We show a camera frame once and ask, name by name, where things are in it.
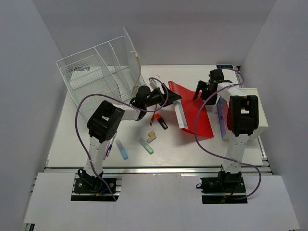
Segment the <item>red plastic folder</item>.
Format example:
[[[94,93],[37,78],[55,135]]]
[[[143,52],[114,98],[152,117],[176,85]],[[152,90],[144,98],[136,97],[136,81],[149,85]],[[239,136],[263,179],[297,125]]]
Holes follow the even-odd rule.
[[[179,128],[190,134],[213,138],[214,133],[207,111],[205,108],[200,109],[204,101],[200,98],[193,100],[194,91],[173,81],[169,81],[168,85],[171,91],[182,97],[173,103]]]

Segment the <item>clear document sleeve with papers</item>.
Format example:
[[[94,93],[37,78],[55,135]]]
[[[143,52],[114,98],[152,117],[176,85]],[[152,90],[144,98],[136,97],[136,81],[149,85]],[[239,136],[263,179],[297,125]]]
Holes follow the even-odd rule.
[[[128,67],[130,70],[130,75],[133,79],[133,87],[132,87],[132,96],[136,97],[138,88],[141,85],[141,62],[140,62],[140,56],[138,52],[136,51],[132,40],[125,29],[123,27],[123,35],[124,35],[124,42],[125,42],[125,48],[126,48],[126,54],[127,54],[127,60],[128,60]]]

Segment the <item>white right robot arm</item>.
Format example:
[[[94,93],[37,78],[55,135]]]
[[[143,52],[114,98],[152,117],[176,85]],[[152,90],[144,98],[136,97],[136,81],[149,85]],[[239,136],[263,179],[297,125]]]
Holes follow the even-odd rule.
[[[193,99],[197,99],[201,93],[204,100],[196,116],[194,133],[197,130],[201,111],[206,105],[215,105],[217,98],[221,97],[227,103],[227,129],[230,131],[229,143],[226,156],[219,156],[210,151],[207,153],[222,158],[222,171],[230,174],[241,172],[241,165],[246,144],[249,137],[259,125],[258,97],[247,95],[238,86],[243,82],[235,84],[225,80],[222,69],[214,69],[209,73],[209,81],[199,81]]]

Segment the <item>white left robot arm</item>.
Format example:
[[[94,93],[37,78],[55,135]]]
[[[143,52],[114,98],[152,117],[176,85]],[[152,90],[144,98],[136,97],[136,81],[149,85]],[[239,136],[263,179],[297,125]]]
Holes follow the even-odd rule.
[[[173,102],[180,100],[181,96],[168,89],[162,84],[163,91],[159,88],[150,90],[148,86],[138,88],[136,96],[128,105],[114,105],[104,100],[94,111],[87,122],[89,129],[90,147],[87,163],[78,174],[86,179],[85,186],[91,192],[97,192],[102,186],[103,160],[106,157],[107,145],[123,120],[141,120],[148,107],[156,104],[167,107]]]

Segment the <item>orange black highlighter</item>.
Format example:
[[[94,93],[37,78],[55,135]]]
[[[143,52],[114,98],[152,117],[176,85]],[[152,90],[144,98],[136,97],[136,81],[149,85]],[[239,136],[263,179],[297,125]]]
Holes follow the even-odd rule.
[[[154,117],[164,130],[168,129],[167,124],[165,123],[165,121],[163,120],[160,114],[155,114]]]

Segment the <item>small blue label plate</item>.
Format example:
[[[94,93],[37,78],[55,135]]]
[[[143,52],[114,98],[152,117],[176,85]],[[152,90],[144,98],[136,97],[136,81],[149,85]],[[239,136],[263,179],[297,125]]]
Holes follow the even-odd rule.
[[[217,69],[233,69],[232,65],[216,65]]]

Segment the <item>white drawer box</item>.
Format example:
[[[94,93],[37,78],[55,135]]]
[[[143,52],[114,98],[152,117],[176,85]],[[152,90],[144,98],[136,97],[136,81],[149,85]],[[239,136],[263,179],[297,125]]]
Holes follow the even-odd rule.
[[[240,89],[246,95],[255,95],[258,97],[258,113],[259,113],[259,124],[258,128],[254,130],[253,134],[249,137],[249,140],[255,140],[262,132],[264,132],[268,128],[268,122],[263,110],[263,106],[261,103],[260,96],[258,94],[257,88],[242,88]],[[224,98],[218,96],[217,101],[217,111],[218,111],[218,121],[220,125],[220,133],[222,140],[228,141],[230,131],[227,127],[227,112],[228,112],[228,103]]]

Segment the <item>red pen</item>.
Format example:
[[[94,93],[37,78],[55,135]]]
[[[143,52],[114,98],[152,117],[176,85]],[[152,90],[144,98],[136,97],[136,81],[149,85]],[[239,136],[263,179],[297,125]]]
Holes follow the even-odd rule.
[[[153,121],[154,121],[154,118],[155,118],[155,113],[153,113],[153,115],[152,115],[152,117],[151,117],[151,120],[150,120],[150,126],[152,126]]]

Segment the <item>grey eraser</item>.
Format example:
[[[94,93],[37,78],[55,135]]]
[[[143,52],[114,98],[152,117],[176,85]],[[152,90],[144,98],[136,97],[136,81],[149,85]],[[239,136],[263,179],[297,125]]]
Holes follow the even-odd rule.
[[[152,135],[150,136],[146,141],[147,143],[151,143],[152,141],[154,141],[156,139],[156,135]]]

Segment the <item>green highlighter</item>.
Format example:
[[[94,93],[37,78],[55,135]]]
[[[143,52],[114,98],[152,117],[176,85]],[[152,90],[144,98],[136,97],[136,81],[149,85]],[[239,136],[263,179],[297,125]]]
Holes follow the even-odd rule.
[[[154,153],[153,148],[142,137],[138,137],[137,140],[139,144],[148,152],[148,154]]]

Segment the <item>blue highlighter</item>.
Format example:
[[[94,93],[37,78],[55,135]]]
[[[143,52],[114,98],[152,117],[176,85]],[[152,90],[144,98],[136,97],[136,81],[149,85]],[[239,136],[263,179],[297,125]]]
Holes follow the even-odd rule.
[[[120,151],[120,154],[122,155],[123,159],[124,160],[127,160],[128,159],[128,154],[124,148],[124,146],[122,145],[121,141],[119,139],[116,139],[115,141],[119,151]]]

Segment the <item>blue ballpoint pen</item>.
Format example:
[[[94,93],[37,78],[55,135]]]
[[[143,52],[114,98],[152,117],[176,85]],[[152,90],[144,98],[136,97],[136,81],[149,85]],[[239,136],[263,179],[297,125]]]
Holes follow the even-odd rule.
[[[109,153],[110,153],[110,151],[111,151],[111,149],[112,149],[113,142],[114,142],[114,138],[112,138],[112,139],[108,142],[108,144],[110,145],[110,146],[109,146],[108,156],[109,156]]]

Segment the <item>pink highlighter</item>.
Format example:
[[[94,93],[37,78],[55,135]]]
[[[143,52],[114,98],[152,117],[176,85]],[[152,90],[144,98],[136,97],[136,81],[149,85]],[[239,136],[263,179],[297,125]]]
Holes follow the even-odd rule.
[[[109,144],[106,146],[106,149],[105,149],[105,151],[104,151],[104,155],[103,155],[103,160],[105,160],[106,159],[106,157],[108,156],[108,152],[109,152]]]

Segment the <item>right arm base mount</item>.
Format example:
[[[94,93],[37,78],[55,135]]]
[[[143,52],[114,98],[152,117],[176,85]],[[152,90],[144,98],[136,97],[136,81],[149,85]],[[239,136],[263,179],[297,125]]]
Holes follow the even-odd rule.
[[[216,177],[204,177],[196,185],[204,205],[246,204],[246,188],[242,173],[220,171]]]

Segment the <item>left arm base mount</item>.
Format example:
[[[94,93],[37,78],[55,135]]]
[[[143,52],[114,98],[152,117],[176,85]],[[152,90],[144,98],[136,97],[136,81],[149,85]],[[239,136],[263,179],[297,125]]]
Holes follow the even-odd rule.
[[[106,184],[96,176],[90,176],[83,169],[77,171],[74,180],[71,201],[95,201],[95,202],[115,202],[119,198],[121,191],[121,180],[117,178],[104,178]]]

